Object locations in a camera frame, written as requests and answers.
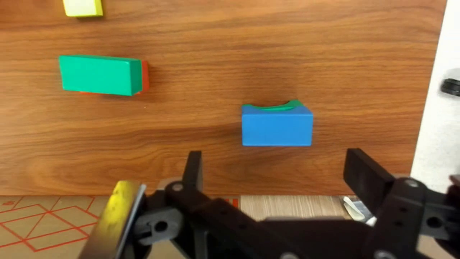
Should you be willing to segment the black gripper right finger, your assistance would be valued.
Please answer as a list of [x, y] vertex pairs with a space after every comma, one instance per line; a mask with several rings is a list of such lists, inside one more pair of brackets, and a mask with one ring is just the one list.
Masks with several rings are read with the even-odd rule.
[[354, 194], [378, 217], [388, 214], [387, 196], [396, 177], [361, 148], [348, 148], [344, 180]]

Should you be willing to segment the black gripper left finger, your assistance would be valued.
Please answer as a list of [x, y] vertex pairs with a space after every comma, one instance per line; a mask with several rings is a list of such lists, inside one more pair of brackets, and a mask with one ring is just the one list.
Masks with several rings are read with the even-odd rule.
[[197, 190], [203, 188], [203, 152], [190, 151], [183, 174], [183, 183]]

